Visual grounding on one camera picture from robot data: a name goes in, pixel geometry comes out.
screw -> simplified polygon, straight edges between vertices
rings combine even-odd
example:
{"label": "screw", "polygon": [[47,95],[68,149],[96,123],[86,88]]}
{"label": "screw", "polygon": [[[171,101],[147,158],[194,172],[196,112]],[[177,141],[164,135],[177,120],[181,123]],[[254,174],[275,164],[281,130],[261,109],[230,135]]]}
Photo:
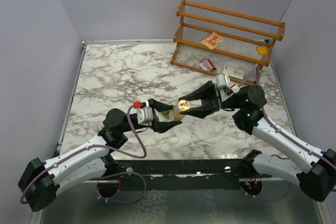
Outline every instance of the screw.
{"label": "screw", "polygon": [[231,167],[229,167],[229,166],[225,166],[224,171],[225,171],[226,173],[230,173],[230,172],[231,172]]}
{"label": "screw", "polygon": [[126,169],[126,172],[128,172],[128,173],[132,173],[132,172],[134,172],[134,170],[133,170],[132,167],[128,167],[128,168]]}

small box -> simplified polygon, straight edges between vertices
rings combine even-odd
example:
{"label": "small box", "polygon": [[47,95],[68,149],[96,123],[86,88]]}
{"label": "small box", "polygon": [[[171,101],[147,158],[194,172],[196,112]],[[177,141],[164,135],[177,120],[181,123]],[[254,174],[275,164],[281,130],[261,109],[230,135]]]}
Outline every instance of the small box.
{"label": "small box", "polygon": [[201,60],[198,65],[207,71],[216,70],[215,65],[209,59]]}
{"label": "small box", "polygon": [[244,78],[244,71],[235,69],[235,68],[230,68],[225,66],[223,69],[223,74],[226,74],[231,77],[235,77],[238,79],[243,79]]}

red and white box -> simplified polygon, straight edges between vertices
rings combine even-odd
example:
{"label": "red and white box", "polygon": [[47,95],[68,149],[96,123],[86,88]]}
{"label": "red and white box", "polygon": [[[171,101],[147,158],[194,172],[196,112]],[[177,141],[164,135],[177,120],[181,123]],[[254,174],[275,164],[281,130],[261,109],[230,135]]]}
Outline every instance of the red and white box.
{"label": "red and white box", "polygon": [[209,59],[201,60],[198,65],[200,66],[200,68],[207,71],[217,70],[215,68],[215,65]]}

wooden rack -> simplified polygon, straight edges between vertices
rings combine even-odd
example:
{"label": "wooden rack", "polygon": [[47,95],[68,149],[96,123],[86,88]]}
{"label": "wooden rack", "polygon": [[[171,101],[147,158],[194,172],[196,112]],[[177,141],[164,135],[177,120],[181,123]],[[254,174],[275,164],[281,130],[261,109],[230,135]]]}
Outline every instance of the wooden rack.
{"label": "wooden rack", "polygon": [[[210,11],[221,13],[221,14],[235,16],[235,17],[242,18],[242,19],[249,19],[249,20],[252,20],[252,21],[255,21],[255,22],[260,22],[260,23],[276,26],[276,27],[278,27],[277,32],[276,33],[270,33],[270,32],[267,32],[267,31],[262,31],[262,30],[253,29],[253,28],[249,28],[249,27],[245,27],[245,26],[241,26],[241,25],[236,25],[236,24],[232,24],[232,23],[228,23],[228,22],[224,22],[224,21],[220,21],[220,20],[216,20],[216,19],[212,19],[212,18],[207,18],[207,17],[203,17],[203,16],[191,14],[191,13],[186,13],[185,12],[185,6],[193,6],[193,7],[200,8],[200,9],[210,10]],[[276,21],[272,21],[272,20],[268,20],[268,19],[264,19],[264,18],[254,17],[254,16],[250,16],[250,15],[246,15],[246,14],[237,13],[237,12],[231,12],[229,10],[224,10],[224,9],[220,9],[220,8],[216,8],[216,7],[211,7],[211,6],[207,6],[207,5],[201,5],[201,4],[197,4],[197,3],[193,3],[193,2],[188,2],[186,0],[181,1],[180,5],[177,9],[176,14],[177,14],[177,16],[179,16],[181,18],[180,18],[179,27],[177,28],[177,31],[176,31],[176,33],[174,35],[174,39],[173,39],[173,41],[176,42],[176,50],[173,54],[173,57],[172,57],[170,63],[173,64],[173,65],[190,68],[190,69],[202,72],[202,73],[207,73],[207,74],[212,74],[212,75],[217,75],[218,73],[211,72],[211,71],[206,71],[202,68],[193,67],[193,66],[175,61],[181,45],[187,45],[187,46],[190,46],[190,47],[203,49],[203,50],[206,50],[206,51],[214,52],[214,53],[217,53],[217,54],[220,54],[220,55],[229,56],[229,57],[232,57],[232,58],[235,58],[235,59],[244,60],[244,61],[251,62],[251,63],[257,63],[257,64],[259,64],[259,76],[260,76],[261,70],[263,69],[263,66],[267,67],[270,64],[271,53],[272,53],[272,49],[273,49],[273,46],[274,46],[275,42],[277,40],[281,41],[284,37],[284,34],[285,34],[285,25],[286,25],[285,22],[280,23],[280,22],[276,22]],[[253,33],[253,34],[258,34],[258,35],[261,35],[263,37],[268,37],[268,38],[270,38],[270,40],[269,40],[269,43],[266,43],[266,42],[262,42],[262,41],[257,41],[257,40],[245,38],[245,37],[242,37],[242,36],[237,36],[237,35],[233,35],[233,34],[229,34],[229,33],[224,33],[224,32],[219,31],[219,30],[213,30],[213,29],[210,29],[210,28],[189,24],[189,23],[185,22],[185,17],[190,18],[190,19],[201,20],[203,22],[206,22],[206,24],[212,23],[212,24],[217,24],[217,25],[224,26],[224,27],[229,27],[229,28],[233,28],[233,29],[237,29],[237,30],[246,31],[246,32]],[[209,49],[200,42],[200,40],[204,36],[199,36],[199,37],[195,36],[192,39],[184,36],[184,30],[186,30],[186,29],[197,30],[198,34],[200,34],[199,31],[202,31],[202,32],[204,32],[204,35],[207,35],[208,33],[211,33],[211,32],[215,32],[218,35],[224,37],[224,42],[226,44],[222,43],[223,46],[221,44],[220,46],[216,47],[215,49]],[[241,53],[235,52],[234,49],[227,50],[227,48],[229,47],[229,43],[234,43],[234,44],[238,43],[238,44],[240,44],[244,47],[247,47],[247,48],[251,47],[251,50],[248,53],[245,53],[244,55],[241,54]],[[258,53],[256,51],[257,46],[266,47],[267,48],[267,53],[263,56],[258,55]],[[237,79],[237,78],[233,78],[233,77],[231,77],[231,80],[235,81],[235,82],[240,82],[241,81],[241,79]],[[248,85],[253,85],[255,83],[247,82],[247,84]]]}

red connector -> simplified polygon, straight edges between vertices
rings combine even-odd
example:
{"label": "red connector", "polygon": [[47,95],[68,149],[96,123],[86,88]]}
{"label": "red connector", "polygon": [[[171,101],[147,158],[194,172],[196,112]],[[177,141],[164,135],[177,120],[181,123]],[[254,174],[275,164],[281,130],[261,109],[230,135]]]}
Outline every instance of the red connector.
{"label": "red connector", "polygon": [[134,107],[136,109],[140,109],[141,108],[141,102],[134,102]]}

